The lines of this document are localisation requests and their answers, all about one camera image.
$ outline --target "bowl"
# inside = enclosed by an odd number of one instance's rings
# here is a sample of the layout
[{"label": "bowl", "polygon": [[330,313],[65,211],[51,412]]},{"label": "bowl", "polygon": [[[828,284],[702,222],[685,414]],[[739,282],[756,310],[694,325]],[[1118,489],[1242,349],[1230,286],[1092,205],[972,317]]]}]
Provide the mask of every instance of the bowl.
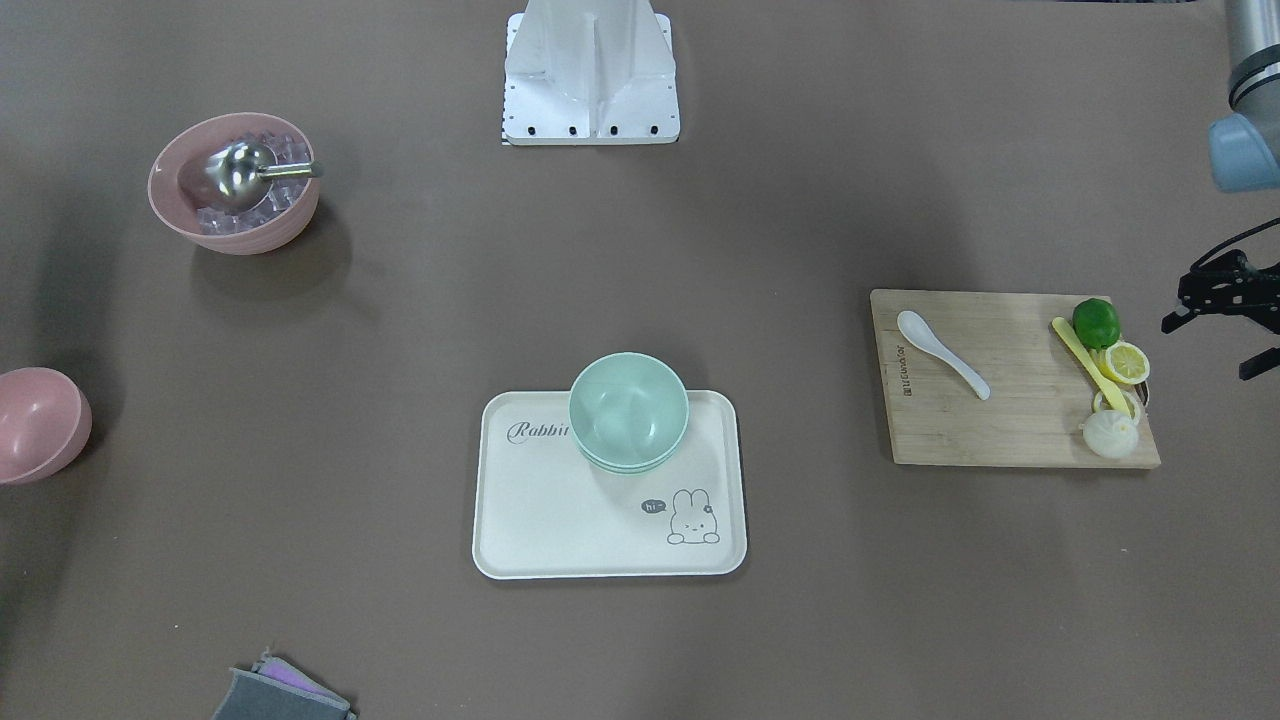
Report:
[{"label": "bowl", "polygon": [[88,441],[88,400],[49,368],[0,375],[0,484],[42,480],[65,468]]},{"label": "bowl", "polygon": [[568,427],[582,455],[617,474],[648,473],[669,459],[689,428],[689,393],[662,360],[605,355],[568,392]]},{"label": "bowl", "polygon": [[184,129],[160,151],[147,176],[147,200],[151,201],[156,217],[178,234],[215,252],[256,255],[275,250],[307,227],[320,201],[320,184],[316,178],[308,178],[297,201],[266,223],[230,234],[205,234],[200,222],[196,220],[197,208],[178,187],[178,170],[188,160],[207,158],[247,132],[292,135],[306,143],[311,159],[315,160],[315,147],[311,141],[288,120],[262,113],[232,113]]}]

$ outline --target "cartoon rabbit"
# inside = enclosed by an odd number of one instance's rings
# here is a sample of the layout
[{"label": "cartoon rabbit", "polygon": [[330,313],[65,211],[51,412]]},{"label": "cartoon rabbit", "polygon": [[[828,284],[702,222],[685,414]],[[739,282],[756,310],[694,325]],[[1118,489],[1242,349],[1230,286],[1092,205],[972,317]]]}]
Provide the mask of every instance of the cartoon rabbit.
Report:
[{"label": "cartoon rabbit", "polygon": [[717,534],[716,514],[712,512],[712,501],[707,491],[687,489],[677,491],[671,501],[671,534],[667,542],[671,544],[700,544],[719,542]]}]

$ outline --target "yellow spoon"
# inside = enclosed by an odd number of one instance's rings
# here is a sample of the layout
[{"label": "yellow spoon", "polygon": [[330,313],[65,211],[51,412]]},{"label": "yellow spoon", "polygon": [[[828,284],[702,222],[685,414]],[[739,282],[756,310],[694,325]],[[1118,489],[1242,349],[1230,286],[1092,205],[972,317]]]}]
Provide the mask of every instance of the yellow spoon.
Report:
[{"label": "yellow spoon", "polygon": [[1089,377],[1093,378],[1098,389],[1102,391],[1102,397],[1107,398],[1107,404],[1116,410],[1128,411],[1129,404],[1125,402],[1124,395],[1120,392],[1120,387],[1098,372],[1097,363],[1093,361],[1093,357],[1089,357],[1089,351],[1084,350],[1084,343],[1082,343],[1080,338],[1075,336],[1075,329],[1071,328],[1071,323],[1068,323],[1066,318],[1053,318],[1053,332],[1057,333],[1057,337],[1062,338],[1062,342],[1066,345],[1068,350],[1075,355],[1075,359],[1080,361],[1080,365],[1084,365]]}]

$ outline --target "gray cloth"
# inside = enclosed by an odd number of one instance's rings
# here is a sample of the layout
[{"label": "gray cloth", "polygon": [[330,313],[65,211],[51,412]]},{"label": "gray cloth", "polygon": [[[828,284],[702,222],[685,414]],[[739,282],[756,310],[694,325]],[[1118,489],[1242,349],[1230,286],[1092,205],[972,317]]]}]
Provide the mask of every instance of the gray cloth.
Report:
[{"label": "gray cloth", "polygon": [[232,669],[232,687],[212,720],[355,720],[351,703]]}]

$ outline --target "white metal plate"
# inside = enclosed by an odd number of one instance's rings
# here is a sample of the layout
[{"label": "white metal plate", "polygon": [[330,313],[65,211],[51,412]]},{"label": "white metal plate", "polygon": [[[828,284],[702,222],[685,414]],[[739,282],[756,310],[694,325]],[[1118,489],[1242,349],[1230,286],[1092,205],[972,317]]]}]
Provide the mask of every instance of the white metal plate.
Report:
[{"label": "white metal plate", "polygon": [[[507,20],[507,51],[520,29],[524,13]],[[671,49],[671,18],[654,13],[662,37]],[[659,145],[680,138],[680,102],[675,78],[644,81],[627,88],[627,96],[607,108],[602,132],[588,135],[589,109],[568,97],[548,94],[544,83],[506,76],[503,85],[503,145]],[[571,135],[570,128],[579,129]]]},{"label": "white metal plate", "polygon": [[499,579],[721,575],[746,557],[737,415],[689,391],[676,454],[643,475],[589,462],[568,392],[506,392],[484,410],[471,556]]}]

